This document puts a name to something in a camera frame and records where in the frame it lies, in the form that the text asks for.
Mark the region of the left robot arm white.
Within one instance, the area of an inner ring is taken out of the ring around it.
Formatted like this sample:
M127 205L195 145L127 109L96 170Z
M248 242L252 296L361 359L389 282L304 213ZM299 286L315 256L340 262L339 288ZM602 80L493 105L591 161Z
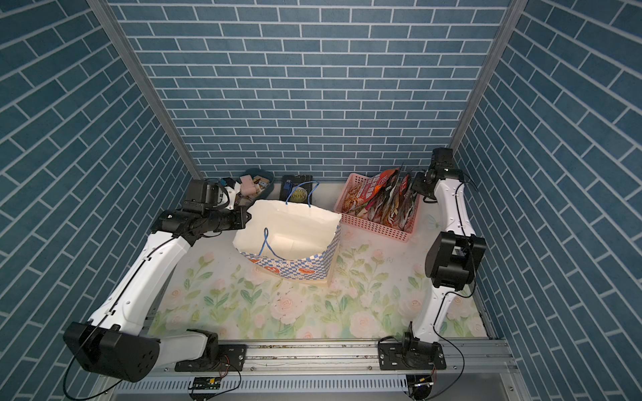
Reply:
M163 212L151 228L143 251L115 290L87 322L73 322L64 341L83 370L131 383L158 367L181 371L217 367L218 336L191 329L164 339L142 336L145 318L182 257L208 232L242 230L252 216L235 210Z

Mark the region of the blue checkered paper bag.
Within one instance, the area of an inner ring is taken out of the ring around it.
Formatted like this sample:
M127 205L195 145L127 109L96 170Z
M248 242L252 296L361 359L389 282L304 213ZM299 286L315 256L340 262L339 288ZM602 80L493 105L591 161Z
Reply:
M262 270L293 282L327 282L339 247L342 215L310 200L257 200L232 245Z

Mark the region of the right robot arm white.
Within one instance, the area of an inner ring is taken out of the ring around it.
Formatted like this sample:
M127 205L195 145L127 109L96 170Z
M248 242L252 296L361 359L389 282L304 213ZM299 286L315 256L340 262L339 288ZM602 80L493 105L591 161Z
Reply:
M448 308L464 287L473 283L487 249L486 240L471 226L465 201L467 185L468 176L456 166L450 148L433 150L427 171L417 174L412 182L412 190L435 201L441 210L441 231L425 261L431 287L411 323L414 337L421 342L439 340Z

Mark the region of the black seasoning packet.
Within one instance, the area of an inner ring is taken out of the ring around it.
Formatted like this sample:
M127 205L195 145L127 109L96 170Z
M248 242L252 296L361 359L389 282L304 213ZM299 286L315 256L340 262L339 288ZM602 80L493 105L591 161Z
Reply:
M412 175L409 174L406 176L406 189L402 198L401 208L398 215L398 227L403 232L407 231L406 226L408 225L408 222L411 218L416 202L416 192L412 189L412 186L413 178Z

